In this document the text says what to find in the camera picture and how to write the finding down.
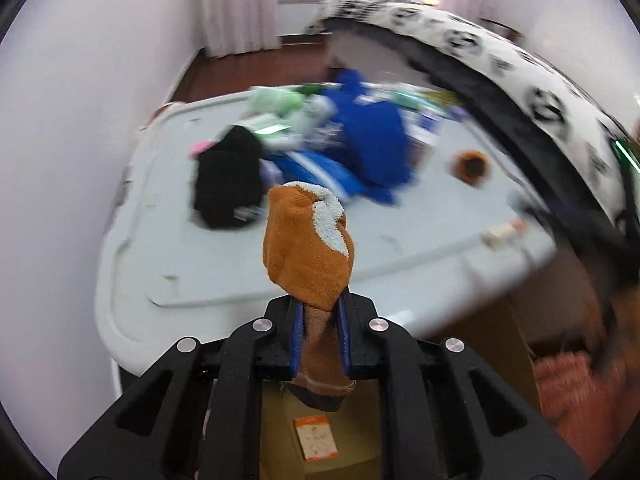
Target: red-brown floor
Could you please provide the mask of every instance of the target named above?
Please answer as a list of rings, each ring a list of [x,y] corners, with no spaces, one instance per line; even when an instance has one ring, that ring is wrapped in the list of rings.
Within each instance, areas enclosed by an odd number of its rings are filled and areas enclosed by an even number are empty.
[[[207,59],[198,54],[174,101],[199,101],[239,92],[251,86],[278,86],[326,80],[327,49],[324,44],[291,44],[237,56]]]

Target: sock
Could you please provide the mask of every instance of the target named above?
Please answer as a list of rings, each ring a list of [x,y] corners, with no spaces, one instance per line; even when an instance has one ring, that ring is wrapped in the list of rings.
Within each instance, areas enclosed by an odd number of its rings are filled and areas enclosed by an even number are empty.
[[[354,387],[342,373],[333,313],[353,267],[344,210],[331,191],[306,182],[274,187],[268,197],[262,260],[271,281],[304,305],[302,363],[293,384],[343,397]]]

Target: table surface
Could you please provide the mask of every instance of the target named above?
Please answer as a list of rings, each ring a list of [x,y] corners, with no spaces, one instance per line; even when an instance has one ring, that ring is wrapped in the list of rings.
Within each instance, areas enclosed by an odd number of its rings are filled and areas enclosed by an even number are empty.
[[[116,362],[141,374],[176,340],[224,338],[284,292],[262,266],[266,220],[208,230],[191,210],[194,143],[215,138],[246,110],[248,92],[172,107],[146,130],[129,166],[127,199],[106,235],[95,301],[100,336]],[[511,159],[473,121],[443,121],[417,182],[398,206],[357,198],[345,207],[356,256],[350,288],[380,316],[429,336],[510,290],[554,254],[530,223],[500,250],[480,235],[518,217],[519,197],[538,200]],[[450,174],[455,155],[488,155],[478,188]]]

